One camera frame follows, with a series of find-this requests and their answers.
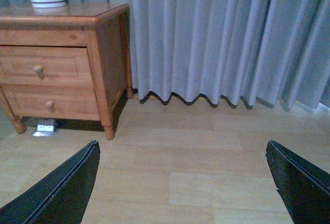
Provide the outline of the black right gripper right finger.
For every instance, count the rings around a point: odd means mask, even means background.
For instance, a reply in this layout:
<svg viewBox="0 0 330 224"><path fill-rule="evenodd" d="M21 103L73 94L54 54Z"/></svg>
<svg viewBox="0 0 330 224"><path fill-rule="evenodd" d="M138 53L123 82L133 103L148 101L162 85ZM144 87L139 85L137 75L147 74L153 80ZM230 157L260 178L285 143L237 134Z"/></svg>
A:
<svg viewBox="0 0 330 224"><path fill-rule="evenodd" d="M266 158L293 223L329 223L329 173L274 140Z"/></svg>

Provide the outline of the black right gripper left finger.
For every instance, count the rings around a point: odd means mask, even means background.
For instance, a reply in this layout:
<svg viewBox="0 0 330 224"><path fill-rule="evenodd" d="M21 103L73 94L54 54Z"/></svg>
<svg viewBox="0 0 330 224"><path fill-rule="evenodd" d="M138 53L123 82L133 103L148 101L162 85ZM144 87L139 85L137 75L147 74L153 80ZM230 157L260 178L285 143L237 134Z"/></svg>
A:
<svg viewBox="0 0 330 224"><path fill-rule="evenodd" d="M81 223L100 163L92 140L26 192L1 207L1 223Z"/></svg>

